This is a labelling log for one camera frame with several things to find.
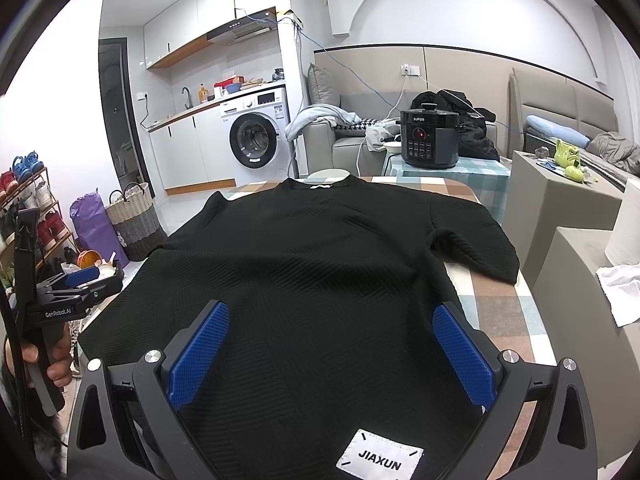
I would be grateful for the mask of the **light blue blanket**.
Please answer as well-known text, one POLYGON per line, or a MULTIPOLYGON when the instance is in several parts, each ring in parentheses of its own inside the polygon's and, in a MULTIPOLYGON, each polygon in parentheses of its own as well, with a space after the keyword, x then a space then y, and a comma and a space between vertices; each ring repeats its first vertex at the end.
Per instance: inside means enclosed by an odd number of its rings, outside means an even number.
POLYGON ((362 119, 356 113, 348 112, 335 105, 326 103, 309 105, 302 108, 285 127, 285 139, 294 141, 302 133, 303 128, 306 128, 317 120, 326 118, 334 120, 334 122, 340 126, 358 125, 362 122, 362 119))

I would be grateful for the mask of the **beige cardboard box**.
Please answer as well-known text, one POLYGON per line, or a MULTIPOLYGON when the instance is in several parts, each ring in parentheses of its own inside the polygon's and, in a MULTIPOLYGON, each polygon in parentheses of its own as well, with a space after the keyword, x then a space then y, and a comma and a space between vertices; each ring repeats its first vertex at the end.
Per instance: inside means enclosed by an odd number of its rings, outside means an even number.
POLYGON ((515 247, 521 271, 534 286, 555 230, 612 230, 623 193, 598 177, 579 184, 544 169, 534 155, 515 151, 502 228, 515 247))

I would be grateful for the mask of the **purple bag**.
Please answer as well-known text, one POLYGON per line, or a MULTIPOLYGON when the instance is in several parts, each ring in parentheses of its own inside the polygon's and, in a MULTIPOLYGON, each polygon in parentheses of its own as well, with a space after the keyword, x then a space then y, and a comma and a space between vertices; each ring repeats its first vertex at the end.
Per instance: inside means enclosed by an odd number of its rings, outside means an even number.
POLYGON ((98 252, 105 261, 115 255, 123 268, 129 263, 98 191, 81 196, 70 205, 70 220, 82 248, 98 252))

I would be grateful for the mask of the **shoe rack with shoes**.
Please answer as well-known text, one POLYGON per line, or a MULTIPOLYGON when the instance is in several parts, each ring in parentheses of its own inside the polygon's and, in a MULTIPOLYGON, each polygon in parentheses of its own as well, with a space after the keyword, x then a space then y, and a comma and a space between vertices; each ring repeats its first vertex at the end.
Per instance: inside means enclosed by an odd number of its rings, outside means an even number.
POLYGON ((16 156, 11 167, 1 171, 1 285, 9 292, 15 285, 21 216, 34 225, 30 230, 37 281, 69 271, 78 256, 73 231, 63 220, 49 171, 36 152, 16 156))

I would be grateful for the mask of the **white washing machine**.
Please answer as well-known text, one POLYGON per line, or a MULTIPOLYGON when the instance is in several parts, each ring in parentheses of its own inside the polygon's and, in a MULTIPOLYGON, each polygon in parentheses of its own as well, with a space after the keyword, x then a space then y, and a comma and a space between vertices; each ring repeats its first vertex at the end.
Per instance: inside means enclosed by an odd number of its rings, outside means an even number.
POLYGON ((225 102, 221 119, 236 184, 280 181, 288 176, 291 150, 284 129, 290 115, 283 84, 225 102))

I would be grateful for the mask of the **black electric pressure cooker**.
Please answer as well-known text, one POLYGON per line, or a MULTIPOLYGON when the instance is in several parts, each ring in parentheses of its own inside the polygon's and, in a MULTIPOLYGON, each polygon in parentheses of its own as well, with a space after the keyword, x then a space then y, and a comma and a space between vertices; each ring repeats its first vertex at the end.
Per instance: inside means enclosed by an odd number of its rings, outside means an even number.
POLYGON ((398 120, 402 159, 423 169, 449 169, 459 158, 459 115, 435 103, 402 110, 398 120))

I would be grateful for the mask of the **black jacket pile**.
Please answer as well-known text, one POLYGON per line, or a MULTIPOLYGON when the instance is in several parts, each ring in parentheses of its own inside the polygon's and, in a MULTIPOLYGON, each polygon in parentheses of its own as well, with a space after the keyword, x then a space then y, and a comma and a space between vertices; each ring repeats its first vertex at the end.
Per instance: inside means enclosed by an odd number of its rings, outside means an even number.
POLYGON ((487 124, 497 117, 484 107, 475 108, 463 92, 454 90, 425 91, 411 102, 412 108, 434 104, 438 110, 458 115, 459 155, 467 158, 500 160, 494 142, 488 138, 487 124))

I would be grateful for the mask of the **green toy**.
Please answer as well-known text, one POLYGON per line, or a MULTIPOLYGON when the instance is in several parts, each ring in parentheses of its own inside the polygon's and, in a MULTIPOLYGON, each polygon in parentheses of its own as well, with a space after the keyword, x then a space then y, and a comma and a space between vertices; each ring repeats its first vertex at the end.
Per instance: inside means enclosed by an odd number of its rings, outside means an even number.
POLYGON ((579 148, 563 140, 555 141, 554 162, 563 170, 564 177, 576 183, 585 181, 579 148))

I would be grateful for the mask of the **range hood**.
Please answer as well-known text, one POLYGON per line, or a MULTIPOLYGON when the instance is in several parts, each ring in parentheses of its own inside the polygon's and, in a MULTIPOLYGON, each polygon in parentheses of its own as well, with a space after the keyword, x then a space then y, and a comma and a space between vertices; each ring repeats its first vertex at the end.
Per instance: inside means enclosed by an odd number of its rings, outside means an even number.
POLYGON ((272 32, 277 27, 276 9, 269 8, 242 16, 210 30, 206 34, 206 40, 217 46, 221 44, 228 46, 228 44, 236 44, 266 32, 272 32))

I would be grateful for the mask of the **black knit sweater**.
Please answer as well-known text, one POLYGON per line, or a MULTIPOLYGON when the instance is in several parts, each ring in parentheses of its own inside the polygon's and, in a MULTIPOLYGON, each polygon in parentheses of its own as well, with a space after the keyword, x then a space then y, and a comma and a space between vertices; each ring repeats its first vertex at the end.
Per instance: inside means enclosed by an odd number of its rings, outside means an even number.
POLYGON ((156 248, 82 332, 90 358, 161 349, 213 299, 229 333, 181 411, 225 479, 338 479, 360 429, 423 452, 434 479, 482 413, 432 331, 456 262, 514 284, 514 247, 485 207, 347 178, 286 180, 204 208, 156 248))

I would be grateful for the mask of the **white kitchen cabinets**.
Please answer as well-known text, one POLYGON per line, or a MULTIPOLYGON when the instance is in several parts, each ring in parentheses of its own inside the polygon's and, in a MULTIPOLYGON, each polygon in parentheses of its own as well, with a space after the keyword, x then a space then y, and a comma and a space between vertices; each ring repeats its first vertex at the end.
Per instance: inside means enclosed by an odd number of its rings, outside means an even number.
POLYGON ((182 118, 151 133, 151 144, 168 194, 235 185, 229 131, 214 110, 182 118))

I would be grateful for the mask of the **woven laundry basket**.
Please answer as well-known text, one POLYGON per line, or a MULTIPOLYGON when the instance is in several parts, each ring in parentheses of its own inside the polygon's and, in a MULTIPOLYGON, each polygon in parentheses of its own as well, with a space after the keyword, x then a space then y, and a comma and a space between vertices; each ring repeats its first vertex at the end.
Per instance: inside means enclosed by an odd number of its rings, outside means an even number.
POLYGON ((167 238, 146 182, 111 192, 105 211, 130 261, 144 260, 167 238))

